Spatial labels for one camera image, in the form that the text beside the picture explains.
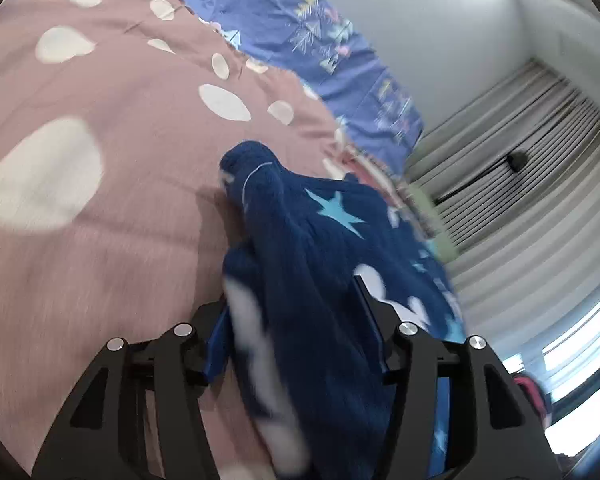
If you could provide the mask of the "black floor lamp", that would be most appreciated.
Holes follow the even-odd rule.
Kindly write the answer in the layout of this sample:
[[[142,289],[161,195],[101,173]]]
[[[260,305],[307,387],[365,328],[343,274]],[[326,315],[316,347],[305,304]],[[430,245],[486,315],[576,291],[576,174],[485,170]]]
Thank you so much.
[[[434,199],[434,204],[436,206],[441,205],[450,200],[451,198],[457,196],[458,194],[463,193],[468,188],[470,188],[471,185],[476,184],[484,177],[487,177],[489,174],[492,174],[493,171],[497,170],[498,168],[501,168],[501,166],[506,166],[509,169],[509,171],[513,174],[519,174],[521,170],[523,170],[524,167],[527,166],[528,161],[529,156],[526,151],[511,151],[505,157],[501,157],[489,167],[486,167],[485,170],[482,170],[481,172],[476,174],[475,177],[472,177],[467,182],[463,183],[457,188],[454,188],[454,190],[452,190],[451,192],[447,192],[444,195],[436,197]]]

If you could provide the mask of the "blue tree print sheet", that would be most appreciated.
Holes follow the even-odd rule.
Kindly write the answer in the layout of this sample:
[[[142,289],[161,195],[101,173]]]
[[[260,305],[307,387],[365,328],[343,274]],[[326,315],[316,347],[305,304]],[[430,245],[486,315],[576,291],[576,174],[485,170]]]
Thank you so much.
[[[294,72],[361,151],[403,174],[424,122],[410,94],[327,0],[184,0],[225,40]]]

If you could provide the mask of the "navy fleece star pajama top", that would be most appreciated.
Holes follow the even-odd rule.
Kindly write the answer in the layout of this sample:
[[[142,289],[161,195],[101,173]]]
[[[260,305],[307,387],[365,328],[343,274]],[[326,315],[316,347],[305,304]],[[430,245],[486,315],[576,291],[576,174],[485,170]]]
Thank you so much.
[[[274,470],[368,479],[394,391],[353,282],[401,321],[461,342],[452,286],[411,223],[357,178],[294,174],[256,141],[232,148],[220,168],[245,228],[223,264],[235,370]]]

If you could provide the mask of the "grey pleated curtain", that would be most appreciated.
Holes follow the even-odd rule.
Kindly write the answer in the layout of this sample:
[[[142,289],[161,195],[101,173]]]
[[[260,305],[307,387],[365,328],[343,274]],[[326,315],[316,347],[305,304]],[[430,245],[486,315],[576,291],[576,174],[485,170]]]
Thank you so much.
[[[408,174],[434,201],[458,257],[448,271],[467,327],[514,352],[576,316],[600,289],[600,108],[530,61],[420,140]]]

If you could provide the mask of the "pink polka dot duvet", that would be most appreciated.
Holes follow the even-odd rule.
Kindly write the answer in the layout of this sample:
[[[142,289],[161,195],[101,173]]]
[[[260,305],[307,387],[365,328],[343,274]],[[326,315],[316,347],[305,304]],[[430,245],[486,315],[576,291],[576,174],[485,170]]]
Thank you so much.
[[[288,70],[183,0],[0,5],[0,478],[30,476],[70,390],[222,294],[242,238],[219,180],[240,142],[333,181],[341,134]]]

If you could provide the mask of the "green pillow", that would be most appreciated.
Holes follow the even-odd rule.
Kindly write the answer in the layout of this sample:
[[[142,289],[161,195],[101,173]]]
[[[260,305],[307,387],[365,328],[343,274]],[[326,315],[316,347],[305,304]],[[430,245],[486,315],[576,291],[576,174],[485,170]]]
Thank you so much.
[[[432,199],[415,183],[410,183],[406,189],[408,206],[428,248],[443,263],[456,259],[458,251]]]

